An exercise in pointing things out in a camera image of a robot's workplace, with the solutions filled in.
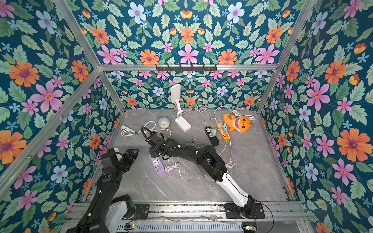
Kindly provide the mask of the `green USB charger adapter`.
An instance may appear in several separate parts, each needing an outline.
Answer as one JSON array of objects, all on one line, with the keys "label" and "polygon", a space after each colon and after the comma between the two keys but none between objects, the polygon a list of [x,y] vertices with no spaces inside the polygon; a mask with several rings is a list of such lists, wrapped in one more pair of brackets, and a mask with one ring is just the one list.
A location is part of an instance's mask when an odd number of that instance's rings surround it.
[{"label": "green USB charger adapter", "polygon": [[212,135],[212,137],[216,137],[216,135],[217,135],[217,129],[211,129],[211,135]]}]

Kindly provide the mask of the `purple power strip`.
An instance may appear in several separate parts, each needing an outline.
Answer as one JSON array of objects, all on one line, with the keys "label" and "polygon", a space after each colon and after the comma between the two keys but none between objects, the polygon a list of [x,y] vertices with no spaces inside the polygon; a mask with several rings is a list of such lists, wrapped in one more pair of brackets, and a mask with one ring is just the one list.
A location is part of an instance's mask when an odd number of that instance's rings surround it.
[{"label": "purple power strip", "polygon": [[155,169],[157,175],[161,176],[165,173],[165,168],[160,160],[159,157],[152,158],[150,156],[150,160],[152,162],[153,168]]}]

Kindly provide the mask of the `teal USB charger adapter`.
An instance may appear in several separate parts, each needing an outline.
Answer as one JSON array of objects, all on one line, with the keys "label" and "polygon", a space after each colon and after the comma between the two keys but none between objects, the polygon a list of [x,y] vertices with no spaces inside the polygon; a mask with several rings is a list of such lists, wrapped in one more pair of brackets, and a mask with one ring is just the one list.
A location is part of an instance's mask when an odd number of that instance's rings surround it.
[{"label": "teal USB charger adapter", "polygon": [[226,125],[226,124],[223,124],[223,125],[222,125],[222,130],[223,130],[224,132],[227,132],[227,130],[228,130],[228,127],[227,127],[227,125]]}]

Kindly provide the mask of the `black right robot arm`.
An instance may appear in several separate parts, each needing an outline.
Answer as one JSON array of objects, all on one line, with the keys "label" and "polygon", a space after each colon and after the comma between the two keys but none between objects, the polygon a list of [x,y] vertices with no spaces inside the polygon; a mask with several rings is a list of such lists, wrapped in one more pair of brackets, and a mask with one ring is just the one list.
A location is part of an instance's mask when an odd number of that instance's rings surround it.
[{"label": "black right robot arm", "polygon": [[206,180],[219,185],[233,200],[234,205],[227,206],[229,211],[239,213],[243,217],[250,217],[255,204],[254,198],[234,181],[224,160],[212,145],[197,148],[181,144],[172,138],[166,139],[161,133],[158,134],[145,126],[142,126],[140,130],[150,145],[151,157],[160,157],[163,160],[177,157],[193,162]]}]

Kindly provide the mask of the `black power strip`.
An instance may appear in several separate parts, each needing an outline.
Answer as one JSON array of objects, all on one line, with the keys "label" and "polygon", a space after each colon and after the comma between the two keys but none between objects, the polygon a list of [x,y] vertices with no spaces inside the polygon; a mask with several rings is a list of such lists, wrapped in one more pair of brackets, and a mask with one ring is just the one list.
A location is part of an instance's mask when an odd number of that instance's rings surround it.
[{"label": "black power strip", "polygon": [[205,127],[205,133],[211,143],[212,146],[218,146],[219,145],[219,140],[217,138],[217,133],[216,129],[211,128],[210,126]]}]

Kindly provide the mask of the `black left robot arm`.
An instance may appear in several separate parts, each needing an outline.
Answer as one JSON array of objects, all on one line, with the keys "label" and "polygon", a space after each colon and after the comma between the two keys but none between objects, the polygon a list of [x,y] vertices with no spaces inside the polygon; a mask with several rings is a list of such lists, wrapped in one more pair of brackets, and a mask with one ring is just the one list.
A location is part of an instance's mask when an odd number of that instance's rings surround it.
[{"label": "black left robot arm", "polygon": [[131,197],[114,198],[122,181],[139,155],[139,149],[120,153],[111,148],[101,157],[103,173],[96,183],[96,192],[86,213],[68,233],[115,233],[123,217],[131,217],[135,206]]}]

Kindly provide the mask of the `dark blue meat grinder front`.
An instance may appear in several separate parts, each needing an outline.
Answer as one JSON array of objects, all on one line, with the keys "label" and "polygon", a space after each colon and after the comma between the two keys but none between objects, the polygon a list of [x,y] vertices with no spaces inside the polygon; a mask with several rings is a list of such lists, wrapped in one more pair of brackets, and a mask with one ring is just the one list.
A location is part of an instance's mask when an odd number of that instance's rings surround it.
[{"label": "dark blue meat grinder front", "polygon": [[206,145],[203,147],[204,154],[211,158],[215,158],[218,154],[216,152],[216,149],[212,145]]}]

